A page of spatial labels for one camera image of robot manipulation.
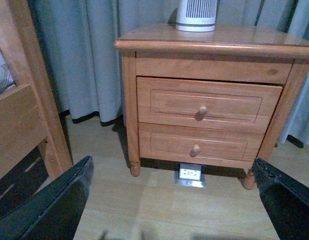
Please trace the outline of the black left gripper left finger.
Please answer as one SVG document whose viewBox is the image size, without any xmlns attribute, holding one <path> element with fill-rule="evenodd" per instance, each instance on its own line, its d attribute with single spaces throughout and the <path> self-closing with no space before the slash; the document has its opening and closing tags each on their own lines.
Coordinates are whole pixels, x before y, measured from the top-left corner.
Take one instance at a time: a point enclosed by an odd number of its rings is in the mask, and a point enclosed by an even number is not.
<svg viewBox="0 0 309 240">
<path fill-rule="evenodd" d="M 93 175 L 93 158 L 86 156 L 1 218 L 0 240 L 72 240 Z"/>
</svg>

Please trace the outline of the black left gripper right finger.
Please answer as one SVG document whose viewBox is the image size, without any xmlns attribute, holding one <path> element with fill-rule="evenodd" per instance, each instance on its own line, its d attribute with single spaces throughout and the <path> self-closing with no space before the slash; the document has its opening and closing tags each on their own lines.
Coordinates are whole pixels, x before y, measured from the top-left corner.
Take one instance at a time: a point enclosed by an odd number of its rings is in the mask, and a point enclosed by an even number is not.
<svg viewBox="0 0 309 240">
<path fill-rule="evenodd" d="M 281 240 L 309 240 L 309 187 L 261 158 L 252 173 L 262 204 Z"/>
</svg>

